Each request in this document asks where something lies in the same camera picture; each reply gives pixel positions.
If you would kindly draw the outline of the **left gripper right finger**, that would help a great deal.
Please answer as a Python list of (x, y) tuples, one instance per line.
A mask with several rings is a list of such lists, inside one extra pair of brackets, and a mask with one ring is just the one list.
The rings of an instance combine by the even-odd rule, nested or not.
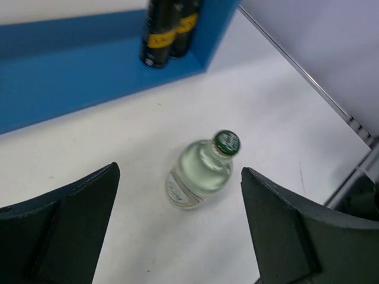
[(244, 168), (260, 283), (377, 283), (378, 222), (335, 211)]

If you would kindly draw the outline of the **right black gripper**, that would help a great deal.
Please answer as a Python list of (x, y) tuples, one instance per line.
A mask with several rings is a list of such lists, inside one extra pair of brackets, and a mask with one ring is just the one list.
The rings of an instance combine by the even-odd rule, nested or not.
[(363, 175), (353, 181), (337, 207), (339, 212), (378, 221), (378, 185)]

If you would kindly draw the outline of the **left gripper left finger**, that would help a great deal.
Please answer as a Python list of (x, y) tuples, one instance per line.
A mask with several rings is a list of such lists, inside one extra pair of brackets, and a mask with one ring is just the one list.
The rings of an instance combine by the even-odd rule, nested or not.
[(92, 283), (119, 180), (113, 162), (1, 208), (1, 283)]

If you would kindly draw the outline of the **clear glass bottle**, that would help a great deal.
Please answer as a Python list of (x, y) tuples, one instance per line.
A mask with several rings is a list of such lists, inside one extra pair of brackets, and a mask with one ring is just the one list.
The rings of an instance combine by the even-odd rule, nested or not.
[(166, 178), (171, 204), (195, 208), (222, 190), (232, 176), (233, 158), (240, 148), (240, 138), (230, 130), (220, 130), (211, 139), (189, 144)]

